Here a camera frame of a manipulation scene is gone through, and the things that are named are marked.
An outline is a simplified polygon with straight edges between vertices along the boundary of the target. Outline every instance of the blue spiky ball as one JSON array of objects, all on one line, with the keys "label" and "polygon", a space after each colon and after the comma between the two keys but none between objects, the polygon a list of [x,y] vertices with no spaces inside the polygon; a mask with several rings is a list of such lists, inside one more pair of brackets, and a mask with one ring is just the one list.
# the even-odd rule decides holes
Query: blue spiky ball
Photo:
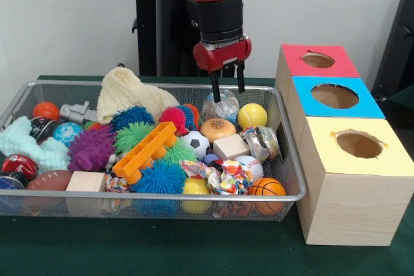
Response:
[{"label": "blue spiky ball", "polygon": [[115,114],[111,121],[112,131],[119,131],[120,129],[127,127],[130,123],[136,122],[155,124],[154,117],[151,113],[147,112],[145,107],[136,106]]},{"label": "blue spiky ball", "polygon": [[186,177],[181,166],[163,160],[141,170],[142,178],[129,188],[138,193],[181,194]]},{"label": "blue spiky ball", "polygon": [[186,115],[186,129],[189,131],[195,131],[194,113],[186,106],[177,106]]}]

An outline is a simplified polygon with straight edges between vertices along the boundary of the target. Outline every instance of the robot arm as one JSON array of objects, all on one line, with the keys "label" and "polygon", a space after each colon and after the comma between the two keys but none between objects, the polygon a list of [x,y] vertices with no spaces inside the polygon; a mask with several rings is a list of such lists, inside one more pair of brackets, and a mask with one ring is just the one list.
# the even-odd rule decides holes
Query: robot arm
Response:
[{"label": "robot arm", "polygon": [[244,60],[252,51],[243,32],[242,0],[189,0],[188,12],[193,27],[200,31],[201,42],[193,50],[202,70],[207,70],[213,85],[214,100],[220,101],[218,73],[237,65],[239,91],[245,90]]}]

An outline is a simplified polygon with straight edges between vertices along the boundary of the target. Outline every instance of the tennis ball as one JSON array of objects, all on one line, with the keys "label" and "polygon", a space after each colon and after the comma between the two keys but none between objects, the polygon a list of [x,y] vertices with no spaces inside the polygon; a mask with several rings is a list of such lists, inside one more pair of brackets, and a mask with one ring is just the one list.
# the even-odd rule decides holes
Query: tennis ball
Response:
[{"label": "tennis ball", "polygon": [[266,126],[267,112],[256,103],[248,103],[240,109],[238,121],[242,129],[253,126]]},{"label": "tennis ball", "polygon": [[[210,194],[210,190],[207,187],[207,180],[187,178],[182,194]],[[212,202],[208,200],[183,200],[181,203],[183,210],[192,215],[205,213],[211,206]]]}]

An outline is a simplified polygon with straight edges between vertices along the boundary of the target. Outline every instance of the mint green fabric toy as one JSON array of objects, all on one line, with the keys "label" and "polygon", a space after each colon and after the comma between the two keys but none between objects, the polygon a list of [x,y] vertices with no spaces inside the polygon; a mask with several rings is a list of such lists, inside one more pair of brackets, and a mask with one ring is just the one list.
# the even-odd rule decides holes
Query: mint green fabric toy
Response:
[{"label": "mint green fabric toy", "polygon": [[67,170],[70,157],[68,148],[54,138],[48,138],[38,145],[30,136],[32,124],[22,116],[0,133],[0,151],[9,156],[21,154],[31,158],[39,167],[39,174],[51,170]]}]

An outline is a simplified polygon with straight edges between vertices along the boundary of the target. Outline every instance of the wooden block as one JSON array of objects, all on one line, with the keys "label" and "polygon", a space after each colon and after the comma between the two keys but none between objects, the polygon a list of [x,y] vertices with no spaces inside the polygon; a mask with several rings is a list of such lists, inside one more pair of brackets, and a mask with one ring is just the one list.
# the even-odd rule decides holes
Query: wooden block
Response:
[{"label": "wooden block", "polygon": [[105,173],[75,171],[66,191],[105,192]]},{"label": "wooden block", "polygon": [[[66,191],[105,192],[105,173],[75,171]],[[100,217],[104,200],[102,198],[66,198],[66,205],[72,217]]]},{"label": "wooden block", "polygon": [[414,163],[383,119],[307,117],[298,202],[307,244],[388,246],[414,191]]},{"label": "wooden block", "polygon": [[238,134],[234,134],[214,140],[213,153],[223,160],[234,160],[241,155],[250,155],[250,150],[247,143]]},{"label": "wooden block", "polygon": [[296,147],[300,144],[305,115],[292,77],[301,76],[359,78],[343,47],[282,45],[275,88],[283,97]]}]

